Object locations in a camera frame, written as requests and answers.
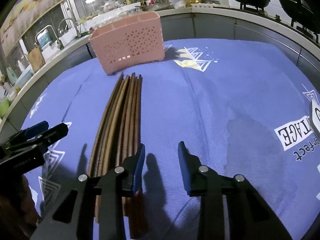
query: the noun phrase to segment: faucet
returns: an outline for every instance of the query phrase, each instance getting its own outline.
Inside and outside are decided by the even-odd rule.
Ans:
[[[44,31],[46,28],[48,28],[48,27],[51,27],[51,28],[52,28],[52,31],[53,31],[53,33],[54,33],[54,36],[56,36],[57,43],[58,43],[58,49],[63,50],[63,49],[64,49],[64,46],[63,46],[61,40],[59,39],[58,35],[57,35],[56,32],[54,31],[54,28],[52,27],[52,25],[47,25],[46,27],[44,27],[41,31],[39,31],[39,32],[36,34],[36,36],[35,36],[36,44],[39,44],[39,42],[38,42],[38,40],[37,40],[38,35],[39,35],[41,32],[43,32],[43,31]]]
[[[77,33],[77,36],[78,38],[81,37],[81,33],[79,32],[78,28],[77,28],[77,24],[76,24],[76,21],[73,19],[73,18],[65,18],[63,19],[60,23],[59,23],[59,26],[58,26],[58,31],[60,30],[60,25],[63,21],[66,21],[66,20],[70,20],[73,22],[73,25],[75,26],[75,29],[76,29],[76,33]]]

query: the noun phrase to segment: dish rack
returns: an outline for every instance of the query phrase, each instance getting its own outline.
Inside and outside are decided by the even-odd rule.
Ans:
[[[154,11],[99,27],[89,41],[108,75],[136,64],[164,59],[160,16]]]

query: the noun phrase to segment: table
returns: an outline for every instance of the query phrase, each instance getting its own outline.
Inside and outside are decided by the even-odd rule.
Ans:
[[[271,44],[188,39],[165,45],[164,61],[124,70],[143,76],[146,239],[196,239],[200,199],[183,188],[177,154],[182,140],[217,173],[243,174],[292,238],[300,239],[320,211],[320,147],[307,120],[310,99],[319,94],[310,81]],[[43,120],[69,126],[68,136],[45,154],[46,165],[26,174],[42,214],[60,190],[86,173],[118,76],[107,76],[96,58],[88,60],[58,76],[25,119],[22,128]]]

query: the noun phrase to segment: chopstick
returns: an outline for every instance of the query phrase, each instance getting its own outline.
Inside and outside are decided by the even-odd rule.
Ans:
[[[138,88],[138,79],[134,78],[133,84],[133,96],[132,96],[132,105],[130,112],[130,128],[129,128],[129,140],[128,140],[128,156],[134,155],[134,125],[135,125],[135,112],[136,112],[136,103],[137,103],[137,88]]]
[[[88,174],[103,176],[110,169],[120,166],[126,157],[135,155],[140,144],[142,76],[120,75],[106,108],[90,157]],[[133,198],[123,197],[123,213],[129,217],[130,237],[137,239],[148,230],[144,217],[142,189]],[[96,222],[101,197],[97,196],[95,206]]]
[[[112,122],[110,125],[110,132],[108,135],[108,141],[107,141],[105,155],[104,155],[103,169],[102,169],[103,175],[105,175],[108,172],[108,167],[110,165],[112,143],[114,141],[116,125],[117,125],[117,121],[118,121],[118,117],[119,117],[119,113],[120,113],[120,108],[121,108],[122,101],[124,99],[124,92],[126,91],[127,85],[129,83],[129,78],[130,77],[127,75],[127,77],[123,81],[123,85],[121,86],[121,89],[120,89],[121,92],[120,92],[118,101],[115,104],[116,105],[115,112],[114,112],[114,116],[112,118]]]
[[[102,131],[104,133],[104,126],[105,123],[107,122],[108,119],[108,114],[110,113],[110,106],[112,105],[111,102],[113,101],[115,95],[117,94],[117,91],[120,87],[121,81],[123,80],[123,73],[120,74],[115,87],[113,88],[113,91],[110,95],[110,98],[108,100],[108,103],[106,105],[106,108],[104,109],[104,112],[102,114],[102,118],[101,118],[101,122],[99,124],[98,127],[98,131],[93,143],[93,148],[92,148],[92,152],[91,152],[91,156],[90,156],[90,161],[89,161],[89,165],[88,165],[88,175],[90,177],[96,176],[96,172],[94,170],[96,170],[95,167],[95,163],[97,162],[97,157],[100,154],[99,153],[99,146],[100,146],[100,141],[101,141],[101,137],[102,137]]]

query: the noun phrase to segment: metal screw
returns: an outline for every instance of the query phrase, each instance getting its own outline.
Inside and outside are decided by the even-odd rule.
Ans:
[[[122,172],[124,172],[124,168],[121,167],[121,166],[116,167],[116,168],[115,168],[115,172],[116,172],[116,173],[122,173]]]
[[[199,167],[200,172],[207,172],[208,170],[209,170],[209,168],[207,166],[202,165]]]
[[[78,180],[79,180],[79,181],[85,181],[85,180],[87,180],[87,178],[88,178],[87,175],[82,174],[82,175],[80,175],[80,176],[78,177]]]
[[[238,175],[235,176],[235,179],[238,182],[242,182],[242,181],[244,181],[244,176],[242,176],[241,174],[238,174]]]

